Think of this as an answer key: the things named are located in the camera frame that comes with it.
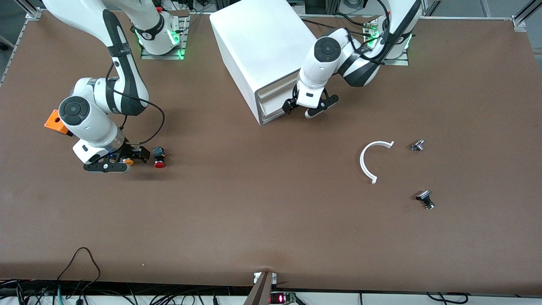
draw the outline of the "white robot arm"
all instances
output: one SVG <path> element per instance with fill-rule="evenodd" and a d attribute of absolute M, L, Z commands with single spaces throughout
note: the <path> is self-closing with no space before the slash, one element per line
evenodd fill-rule
<path fill-rule="evenodd" d="M 175 45 L 167 36 L 167 13 L 158 13 L 150 0 L 108 0 L 130 17 L 138 35 L 147 37 L 144 47 L 163 54 Z M 82 78 L 59 106 L 66 128 L 80 140 L 73 150 L 87 171 L 128 172 L 130 162 L 146 162 L 150 153 L 127 143 L 108 115 L 137 116 L 148 105 L 149 93 L 132 56 L 119 20 L 100 0 L 43 0 L 48 10 L 64 23 L 98 38 L 109 51 L 118 78 Z"/>
<path fill-rule="evenodd" d="M 332 30 L 315 42 L 299 71 L 294 97 L 283 106 L 285 112 L 301 105 L 309 108 L 305 117 L 313 118 L 338 101 L 336 95 L 327 96 L 324 88 L 334 72 L 350 86 L 362 87 L 375 77 L 384 59 L 401 55 L 421 16 L 421 0 L 389 0 L 387 6 L 382 4 L 391 15 L 389 22 L 387 16 L 378 19 L 381 35 L 373 49 L 352 38 L 345 28 Z"/>

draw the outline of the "brown table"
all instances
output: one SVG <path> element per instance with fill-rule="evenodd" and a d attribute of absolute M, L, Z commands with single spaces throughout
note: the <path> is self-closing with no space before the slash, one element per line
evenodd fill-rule
<path fill-rule="evenodd" d="M 137 60 L 166 112 L 147 147 L 163 146 L 167 167 L 105 175 L 43 123 L 111 61 L 44 12 L 0 90 L 0 277 L 56 278 L 87 246 L 104 281 L 250 285 L 271 269 L 296 288 L 542 294 L 542 81 L 527 36 L 508 21 L 415 32 L 409 67 L 382 67 L 365 88 L 333 77 L 337 106 L 260 127 L 204 16 L 185 60 Z M 130 117 L 125 134 L 146 138 L 159 119 Z M 395 141 L 366 154 L 375 185 L 359 166 L 373 141 Z M 432 211 L 414 200 L 425 189 Z M 65 275 L 95 271 L 81 255 Z"/>

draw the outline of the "orange object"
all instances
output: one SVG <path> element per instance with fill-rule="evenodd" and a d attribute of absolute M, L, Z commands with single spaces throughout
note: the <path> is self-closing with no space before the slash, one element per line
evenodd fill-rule
<path fill-rule="evenodd" d="M 63 135 L 72 135 L 72 133 L 66 128 L 66 126 L 64 126 L 64 124 L 60 120 L 59 111 L 57 109 L 53 110 L 53 112 L 45 122 L 44 126 Z"/>

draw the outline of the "white box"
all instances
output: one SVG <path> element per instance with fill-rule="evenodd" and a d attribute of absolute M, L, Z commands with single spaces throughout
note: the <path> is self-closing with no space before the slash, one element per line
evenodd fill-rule
<path fill-rule="evenodd" d="M 222 60 L 258 123 L 283 115 L 316 37 L 286 0 L 242 0 L 210 19 Z"/>

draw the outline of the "white c-shaped object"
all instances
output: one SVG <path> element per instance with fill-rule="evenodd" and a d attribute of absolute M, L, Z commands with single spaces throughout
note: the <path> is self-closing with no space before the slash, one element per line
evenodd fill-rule
<path fill-rule="evenodd" d="M 367 177 L 372 179 L 372 182 L 371 182 L 372 184 L 376 183 L 377 176 L 371 174 L 371 172 L 367 169 L 367 166 L 365 166 L 364 158 L 365 158 L 365 152 L 367 151 L 367 148 L 369 148 L 371 146 L 375 146 L 375 145 L 384 146 L 384 147 L 389 149 L 393 145 L 393 141 L 391 141 L 391 143 L 384 142 L 384 141 L 372 142 L 362 150 L 362 154 L 359 156 L 359 164 L 362 166 L 362 170 L 365 173 L 365 175 L 367 175 Z"/>

